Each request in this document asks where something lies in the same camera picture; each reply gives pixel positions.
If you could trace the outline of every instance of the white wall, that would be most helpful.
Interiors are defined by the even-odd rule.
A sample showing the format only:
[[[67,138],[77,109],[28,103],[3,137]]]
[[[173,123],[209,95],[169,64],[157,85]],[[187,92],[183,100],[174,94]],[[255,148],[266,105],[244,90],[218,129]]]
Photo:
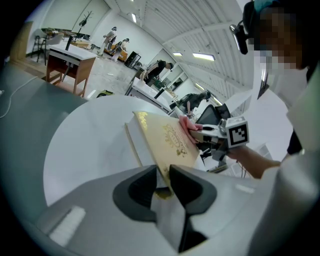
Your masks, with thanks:
[[[89,2],[90,0],[55,0],[44,19],[43,27],[72,30]]]
[[[228,98],[224,103],[228,107],[230,113],[240,107],[252,94],[252,89],[235,93]]]
[[[271,90],[267,90],[243,116],[248,121],[248,147],[266,143],[272,159],[282,161],[287,154],[293,131],[286,114],[285,103]]]
[[[92,12],[86,25],[81,29],[81,34],[92,35],[95,31],[96,26],[105,14],[110,10],[110,7],[106,4],[104,0],[91,0],[90,3],[82,11],[82,14],[79,16],[78,20],[75,22],[72,31],[78,33],[80,26],[79,23],[88,15],[89,12]]]
[[[188,76],[186,73],[184,73],[180,78],[182,81],[185,81],[188,78]]]
[[[126,47],[128,56],[132,51],[135,51],[141,56],[140,62],[142,64],[148,65],[163,48],[158,41],[138,25],[121,17],[115,11],[108,13],[90,39],[95,45],[100,47],[104,41],[103,35],[110,32],[114,26],[117,27],[116,42],[129,38],[130,42]]]
[[[26,54],[32,52],[32,48],[35,43],[35,30],[42,28],[45,17],[49,11],[49,8],[53,4],[55,0],[45,0],[43,1],[34,11],[30,14],[30,16],[25,20],[26,22],[33,22],[32,27],[29,34],[28,44],[26,47]]]
[[[177,76],[181,74],[181,72],[181,67],[177,66],[172,72],[169,73],[166,78],[168,78],[172,82]]]

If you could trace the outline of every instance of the white table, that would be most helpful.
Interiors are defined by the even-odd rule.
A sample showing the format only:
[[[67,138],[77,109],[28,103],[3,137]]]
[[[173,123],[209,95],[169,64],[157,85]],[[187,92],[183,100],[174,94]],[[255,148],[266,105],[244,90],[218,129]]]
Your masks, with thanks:
[[[54,53],[58,52],[61,54],[61,59],[67,61],[67,57],[71,59],[78,59],[80,61],[96,58],[97,55],[87,51],[85,49],[79,48],[77,46],[74,46],[70,44],[69,49],[66,50],[66,44],[61,43],[61,44],[54,44],[50,45],[50,55],[55,56]]]
[[[137,77],[134,78],[129,90],[126,93],[126,95],[138,97],[157,106],[165,113],[171,112],[172,110],[168,101],[162,95],[155,99],[157,94],[158,91],[152,89],[150,86],[146,85],[144,81],[141,81]]]
[[[92,66],[97,55],[70,44],[66,50],[65,44],[56,44],[50,46],[49,59],[46,68],[46,81],[51,82],[50,72],[58,71],[59,80],[53,84],[78,96],[85,96],[86,87]],[[74,78],[74,85],[63,82],[62,74]],[[77,88],[77,85],[85,80],[83,88]]]
[[[112,95],[88,101],[61,123],[44,162],[43,187],[49,206],[87,181],[139,167],[125,133],[133,111],[166,116],[145,100]],[[205,171],[198,158],[197,168]]]

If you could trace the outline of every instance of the hand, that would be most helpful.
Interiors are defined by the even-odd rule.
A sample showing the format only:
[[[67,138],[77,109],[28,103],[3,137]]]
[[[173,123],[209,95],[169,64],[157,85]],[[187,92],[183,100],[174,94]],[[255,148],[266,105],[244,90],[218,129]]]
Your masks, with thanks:
[[[192,123],[186,116],[184,115],[180,115],[179,116],[179,122],[182,126],[182,129],[184,130],[185,134],[188,136],[188,138],[191,140],[191,142],[193,144],[198,143],[198,141],[193,138],[189,132],[189,130],[194,130],[194,131],[198,131],[198,130],[202,130],[203,125],[202,124],[194,124]]]
[[[246,146],[237,146],[234,148],[229,149],[228,153],[226,154],[228,157],[234,160],[239,160],[242,158],[244,154],[247,152]]]

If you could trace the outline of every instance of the wooden table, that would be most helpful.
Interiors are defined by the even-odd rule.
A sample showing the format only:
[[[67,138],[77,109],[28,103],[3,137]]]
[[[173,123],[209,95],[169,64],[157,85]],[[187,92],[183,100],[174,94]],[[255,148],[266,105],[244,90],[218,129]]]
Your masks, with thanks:
[[[76,46],[76,47],[80,47],[80,48],[87,48],[89,46],[89,42],[86,41],[75,41],[75,42],[71,42],[72,45]]]
[[[59,79],[53,84],[73,94],[84,97],[88,78],[97,55],[74,45],[70,45],[69,50],[65,49],[66,46],[63,44],[50,46],[46,80],[49,81],[50,73],[52,71],[58,71],[60,72]],[[70,68],[67,72],[67,76],[75,79],[73,89],[70,88],[69,83],[62,81],[63,74],[66,72],[69,65]],[[77,88],[77,85],[84,80],[83,89]]]

